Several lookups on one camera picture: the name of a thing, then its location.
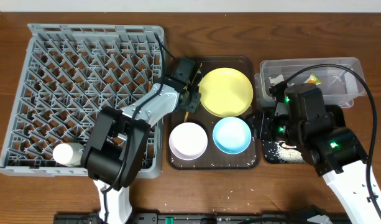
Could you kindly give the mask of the wooden chopstick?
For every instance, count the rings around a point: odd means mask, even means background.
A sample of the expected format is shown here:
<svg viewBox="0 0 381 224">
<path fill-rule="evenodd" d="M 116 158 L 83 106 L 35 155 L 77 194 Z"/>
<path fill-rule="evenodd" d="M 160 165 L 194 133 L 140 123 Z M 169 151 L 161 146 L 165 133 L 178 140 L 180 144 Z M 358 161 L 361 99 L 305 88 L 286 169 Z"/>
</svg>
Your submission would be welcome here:
<svg viewBox="0 0 381 224">
<path fill-rule="evenodd" d="M 199 87 L 201 79 L 203 78 L 202 66 L 203 66 L 203 64 L 200 63 L 199 67 L 198 67 L 198 69 L 197 69 L 197 71 L 193 77 L 191 85 L 188 89 L 188 91 L 190 92 L 190 102 L 186 106 L 186 113 L 185 113 L 184 122 L 187 122 L 189 114 L 194 113 L 200 104 L 201 95 L 198 92 L 198 87 Z"/>
</svg>

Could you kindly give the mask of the light blue bowl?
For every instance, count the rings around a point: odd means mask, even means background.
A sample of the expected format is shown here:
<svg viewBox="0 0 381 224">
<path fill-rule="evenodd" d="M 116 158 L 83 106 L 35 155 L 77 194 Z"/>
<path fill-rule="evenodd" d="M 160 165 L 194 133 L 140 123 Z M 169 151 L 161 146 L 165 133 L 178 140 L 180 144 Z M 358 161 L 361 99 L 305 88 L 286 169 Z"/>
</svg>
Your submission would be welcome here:
<svg viewBox="0 0 381 224">
<path fill-rule="evenodd" d="M 213 128 L 213 142 L 223 153 L 236 155 L 245 151 L 252 140 L 250 128 L 237 117 L 219 120 Z"/>
</svg>

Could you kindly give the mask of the white tissue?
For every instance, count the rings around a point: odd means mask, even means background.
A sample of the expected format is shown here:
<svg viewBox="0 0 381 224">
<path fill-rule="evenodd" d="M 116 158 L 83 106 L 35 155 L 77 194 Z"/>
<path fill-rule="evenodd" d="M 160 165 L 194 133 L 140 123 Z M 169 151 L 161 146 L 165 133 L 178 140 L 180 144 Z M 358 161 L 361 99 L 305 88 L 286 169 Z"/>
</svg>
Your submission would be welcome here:
<svg viewBox="0 0 381 224">
<path fill-rule="evenodd" d="M 282 74 L 278 75 L 277 77 L 269 77 L 269 81 L 272 85 L 276 85 L 280 82 L 284 81 L 284 77 Z"/>
</svg>

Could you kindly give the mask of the white round bowl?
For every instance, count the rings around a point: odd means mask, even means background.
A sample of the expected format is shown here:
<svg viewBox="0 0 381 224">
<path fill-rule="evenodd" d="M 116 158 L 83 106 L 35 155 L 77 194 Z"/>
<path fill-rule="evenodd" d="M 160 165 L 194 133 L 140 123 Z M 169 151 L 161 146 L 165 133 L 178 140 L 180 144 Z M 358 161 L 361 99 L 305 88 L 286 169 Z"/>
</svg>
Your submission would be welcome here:
<svg viewBox="0 0 381 224">
<path fill-rule="evenodd" d="M 192 161 L 202 156 L 206 151 L 208 135 L 196 123 L 182 123 L 171 131 L 168 145 L 177 158 Z"/>
</svg>

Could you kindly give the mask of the green orange snack wrapper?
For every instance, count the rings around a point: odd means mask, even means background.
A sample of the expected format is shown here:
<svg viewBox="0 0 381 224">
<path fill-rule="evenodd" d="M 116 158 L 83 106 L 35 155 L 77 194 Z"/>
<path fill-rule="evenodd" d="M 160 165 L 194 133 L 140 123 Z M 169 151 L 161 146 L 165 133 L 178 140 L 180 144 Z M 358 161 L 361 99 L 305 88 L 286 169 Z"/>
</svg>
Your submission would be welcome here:
<svg viewBox="0 0 381 224">
<path fill-rule="evenodd" d="M 314 74 L 312 73 L 305 81 L 304 83 L 312 83 L 315 85 L 322 84 L 322 81 Z"/>
</svg>

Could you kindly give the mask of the white cup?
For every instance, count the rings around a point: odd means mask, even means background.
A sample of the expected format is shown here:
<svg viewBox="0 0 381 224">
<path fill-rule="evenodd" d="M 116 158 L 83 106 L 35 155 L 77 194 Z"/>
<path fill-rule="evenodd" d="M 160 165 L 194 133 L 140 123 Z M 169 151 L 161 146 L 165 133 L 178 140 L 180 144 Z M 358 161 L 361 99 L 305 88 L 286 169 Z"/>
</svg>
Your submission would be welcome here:
<svg viewBox="0 0 381 224">
<path fill-rule="evenodd" d="M 84 146 L 80 143 L 61 143 L 53 149 L 53 159 L 67 167 L 79 167 Z"/>
</svg>

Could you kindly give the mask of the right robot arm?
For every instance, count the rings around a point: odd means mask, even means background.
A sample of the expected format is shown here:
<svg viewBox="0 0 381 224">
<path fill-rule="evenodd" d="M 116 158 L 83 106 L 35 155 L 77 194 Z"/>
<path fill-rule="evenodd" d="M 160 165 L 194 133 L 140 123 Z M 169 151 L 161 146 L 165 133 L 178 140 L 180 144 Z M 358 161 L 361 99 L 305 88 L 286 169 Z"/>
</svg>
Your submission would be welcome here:
<svg viewBox="0 0 381 224">
<path fill-rule="evenodd" d="M 262 141 L 283 141 L 313 166 L 344 207 L 352 223 L 381 223 L 381 191 L 368 155 L 346 127 L 342 109 L 326 105 L 312 83 L 279 90 L 274 108 L 246 116 Z"/>
</svg>

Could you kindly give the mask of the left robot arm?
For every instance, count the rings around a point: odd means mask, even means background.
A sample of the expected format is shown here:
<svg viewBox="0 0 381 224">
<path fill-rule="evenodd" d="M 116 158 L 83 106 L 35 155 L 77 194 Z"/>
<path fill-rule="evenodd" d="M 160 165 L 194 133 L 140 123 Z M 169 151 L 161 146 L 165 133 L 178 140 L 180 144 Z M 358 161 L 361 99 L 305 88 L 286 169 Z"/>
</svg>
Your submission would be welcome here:
<svg viewBox="0 0 381 224">
<path fill-rule="evenodd" d="M 103 223 L 128 221 L 132 213 L 129 189 L 142 167 L 150 130 L 175 110 L 197 110 L 202 75 L 200 62 L 180 57 L 174 71 L 162 74 L 135 103 L 121 109 L 107 106 L 98 113 L 80 166 L 99 191 Z"/>
</svg>

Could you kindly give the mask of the black plastic waste tray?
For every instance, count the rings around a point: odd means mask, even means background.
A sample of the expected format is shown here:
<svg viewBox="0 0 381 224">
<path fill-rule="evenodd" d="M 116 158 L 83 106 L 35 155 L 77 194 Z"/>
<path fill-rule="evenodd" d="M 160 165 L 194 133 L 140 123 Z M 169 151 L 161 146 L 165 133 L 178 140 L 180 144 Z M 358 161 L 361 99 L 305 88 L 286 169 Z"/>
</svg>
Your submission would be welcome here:
<svg viewBox="0 0 381 224">
<path fill-rule="evenodd" d="M 326 110 L 335 115 L 336 124 L 345 126 L 344 113 L 338 105 L 326 105 Z M 288 145 L 285 141 L 262 140 L 262 154 L 270 164 L 305 164 L 296 146 Z"/>
</svg>

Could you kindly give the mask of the pile of rice waste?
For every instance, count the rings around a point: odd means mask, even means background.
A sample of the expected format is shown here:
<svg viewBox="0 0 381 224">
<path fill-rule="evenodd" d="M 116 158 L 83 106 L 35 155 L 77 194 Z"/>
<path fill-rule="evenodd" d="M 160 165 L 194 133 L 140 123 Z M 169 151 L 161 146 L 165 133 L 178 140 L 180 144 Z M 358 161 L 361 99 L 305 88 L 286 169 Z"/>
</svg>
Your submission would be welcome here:
<svg viewBox="0 0 381 224">
<path fill-rule="evenodd" d="M 264 159 L 270 164 L 304 164 L 301 153 L 296 146 L 285 141 L 262 141 Z"/>
</svg>

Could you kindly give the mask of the clear plastic waste bin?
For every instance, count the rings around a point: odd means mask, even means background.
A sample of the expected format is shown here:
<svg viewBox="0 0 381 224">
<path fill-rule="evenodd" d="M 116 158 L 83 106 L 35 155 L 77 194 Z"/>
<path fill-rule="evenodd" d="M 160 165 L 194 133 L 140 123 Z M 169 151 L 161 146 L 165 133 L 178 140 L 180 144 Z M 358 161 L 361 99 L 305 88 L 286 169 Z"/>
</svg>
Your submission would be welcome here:
<svg viewBox="0 0 381 224">
<path fill-rule="evenodd" d="M 342 65 L 364 78 L 360 61 L 352 57 L 265 60 L 260 64 L 260 73 L 255 75 L 258 105 L 261 108 L 275 106 L 275 98 L 269 95 L 269 87 L 273 86 L 269 77 L 277 77 L 282 74 L 286 80 L 294 73 L 317 64 Z M 354 98 L 365 95 L 364 87 L 352 74 L 332 67 L 314 68 L 303 72 L 290 80 L 288 85 L 304 83 L 312 73 L 322 81 L 318 88 L 321 89 L 324 102 L 327 105 L 350 108 L 354 105 Z"/>
</svg>

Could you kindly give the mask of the grey plastic dishwasher rack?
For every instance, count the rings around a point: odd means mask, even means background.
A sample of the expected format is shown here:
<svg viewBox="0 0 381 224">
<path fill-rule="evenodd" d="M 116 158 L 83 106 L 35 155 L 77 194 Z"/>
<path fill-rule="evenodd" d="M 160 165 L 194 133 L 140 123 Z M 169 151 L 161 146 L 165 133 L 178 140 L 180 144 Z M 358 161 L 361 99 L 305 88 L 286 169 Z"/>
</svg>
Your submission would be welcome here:
<svg viewBox="0 0 381 224">
<path fill-rule="evenodd" d="M 85 176 L 54 161 L 86 143 L 99 111 L 141 99 L 161 74 L 159 26 L 29 24 L 32 38 L 0 156 L 9 176 Z"/>
</svg>

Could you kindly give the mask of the yellow round plate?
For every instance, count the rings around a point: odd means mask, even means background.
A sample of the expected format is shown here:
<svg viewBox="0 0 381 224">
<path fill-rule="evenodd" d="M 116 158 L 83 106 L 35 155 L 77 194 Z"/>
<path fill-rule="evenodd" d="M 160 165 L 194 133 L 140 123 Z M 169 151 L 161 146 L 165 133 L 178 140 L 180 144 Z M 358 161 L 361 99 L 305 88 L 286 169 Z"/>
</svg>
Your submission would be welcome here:
<svg viewBox="0 0 381 224">
<path fill-rule="evenodd" d="M 217 68 L 200 81 L 201 104 L 218 117 L 239 116 L 252 104 L 254 97 L 251 81 L 234 68 Z"/>
</svg>

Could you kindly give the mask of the dark brown serving tray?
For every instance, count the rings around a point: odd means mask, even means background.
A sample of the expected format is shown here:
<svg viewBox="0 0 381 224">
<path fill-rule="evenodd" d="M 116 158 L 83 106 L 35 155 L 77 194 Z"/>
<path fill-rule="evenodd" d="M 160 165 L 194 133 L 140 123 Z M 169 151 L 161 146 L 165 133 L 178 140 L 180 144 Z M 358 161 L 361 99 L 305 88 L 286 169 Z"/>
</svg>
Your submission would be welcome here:
<svg viewBox="0 0 381 224">
<path fill-rule="evenodd" d="M 242 72 L 254 84 L 254 68 L 252 62 L 245 56 L 194 56 L 190 58 L 201 66 L 203 74 L 215 68 L 229 67 Z M 188 115 L 188 122 L 200 125 L 208 136 L 205 152 L 197 159 L 185 161 L 167 150 L 168 163 L 178 170 L 249 170 L 258 166 L 261 160 L 261 140 L 252 138 L 247 149 L 239 154 L 230 155 L 222 152 L 213 142 L 213 128 L 221 118 L 208 112 L 200 105 L 195 113 Z"/>
</svg>

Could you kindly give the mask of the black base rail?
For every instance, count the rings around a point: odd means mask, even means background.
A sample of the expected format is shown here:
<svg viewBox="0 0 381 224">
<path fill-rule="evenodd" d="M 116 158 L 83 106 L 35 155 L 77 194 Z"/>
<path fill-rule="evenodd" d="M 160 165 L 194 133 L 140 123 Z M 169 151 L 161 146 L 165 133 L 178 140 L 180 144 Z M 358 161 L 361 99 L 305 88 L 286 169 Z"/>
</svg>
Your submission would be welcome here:
<svg viewBox="0 0 381 224">
<path fill-rule="evenodd" d="M 134 224 L 200 224 L 200 223 L 240 223 L 255 218 L 286 218 L 285 215 L 261 215 L 261 216 L 220 216 L 220 215 L 157 215 L 156 213 L 136 213 L 126 221 Z M 56 214 L 53 224 L 86 224 L 102 223 L 97 213 L 87 215 Z"/>
</svg>

